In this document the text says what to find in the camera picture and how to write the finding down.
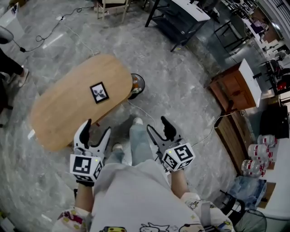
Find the oval wooden tabletop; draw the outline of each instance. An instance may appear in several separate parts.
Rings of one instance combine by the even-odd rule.
[[[103,82],[109,99],[96,104],[90,86]],[[31,125],[44,148],[57,151],[67,146],[79,126],[96,122],[130,94],[129,70],[112,55],[89,58],[57,81],[34,103]]]

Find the gray floor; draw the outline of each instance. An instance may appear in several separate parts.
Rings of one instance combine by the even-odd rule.
[[[46,36],[56,24],[55,18],[74,8],[92,5],[82,0],[30,0],[23,7],[26,34],[18,43],[30,49],[38,45],[35,36]],[[151,25],[145,28],[148,14],[132,5],[125,22],[121,14],[97,20],[92,10],[83,10],[63,23],[80,35],[94,52],[114,54],[132,73],[146,81],[146,89],[132,103],[154,117],[157,130],[162,131],[160,117],[171,118],[184,131],[191,144],[206,137],[221,110],[213,96],[203,87],[215,69],[186,48],[170,53],[172,43]],[[49,231],[61,210],[74,202],[77,186],[69,173],[69,148],[59,152],[45,150],[36,140],[28,138],[31,131],[29,115],[34,101],[57,80],[91,56],[80,39],[59,25],[42,47],[31,53],[21,53],[11,44],[7,53],[30,69],[26,84],[18,89],[8,87],[12,112],[5,128],[0,130],[0,208],[10,213],[10,219],[23,231]],[[153,121],[128,103],[122,104],[92,126],[92,141],[97,141],[108,126],[112,127],[109,149],[121,142],[130,163],[128,130],[132,119],[139,116],[145,124]],[[219,189],[226,190],[235,177],[231,161],[215,131],[194,147],[196,159],[186,169],[188,184],[202,198],[214,200]]]

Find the white t-shirt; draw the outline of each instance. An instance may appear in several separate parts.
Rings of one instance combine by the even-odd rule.
[[[198,195],[176,197],[162,166],[147,160],[135,167],[107,164],[94,188],[92,213],[79,208],[64,211],[53,227],[54,232],[203,232],[198,213]],[[232,230],[229,219],[216,207],[221,231]]]

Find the cartoon print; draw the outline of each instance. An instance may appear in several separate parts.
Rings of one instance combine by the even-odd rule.
[[[68,222],[69,220],[71,220],[73,222],[77,222],[79,224],[82,224],[82,218],[77,216],[77,215],[73,215],[69,211],[65,211],[65,212],[61,213],[60,216],[58,217],[58,220],[61,218],[63,218],[63,220],[65,222]]]
[[[194,210],[197,206],[198,206],[198,201],[195,201],[195,202],[191,202],[191,203],[189,203],[189,207],[192,209],[192,210]]]
[[[148,226],[145,224],[141,224],[140,232],[169,232],[168,226],[158,226],[152,223],[148,223]]]
[[[222,224],[220,224],[217,228],[223,229],[224,227],[226,227],[225,229],[229,229],[229,231],[231,231],[232,230],[232,223],[230,221],[226,220]]]
[[[100,232],[127,232],[124,227],[104,227]]]
[[[201,224],[184,224],[179,232],[204,232],[204,228]]]
[[[172,229],[173,231],[177,231],[178,227],[177,226],[171,226],[170,229]]]

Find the white sneaker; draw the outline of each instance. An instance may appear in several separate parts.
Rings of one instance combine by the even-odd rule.
[[[116,149],[121,149],[121,150],[123,150],[123,146],[122,146],[120,143],[116,143],[116,144],[113,146],[112,150],[114,151],[114,150],[116,150]]]
[[[133,124],[141,124],[141,125],[143,125],[143,121],[140,118],[134,118]]]
[[[24,76],[21,77],[20,75],[18,75],[18,79],[19,79],[18,86],[19,87],[22,87],[25,84],[25,81],[26,81],[28,73],[29,73],[29,70],[27,68],[23,68],[23,69],[24,69]]]

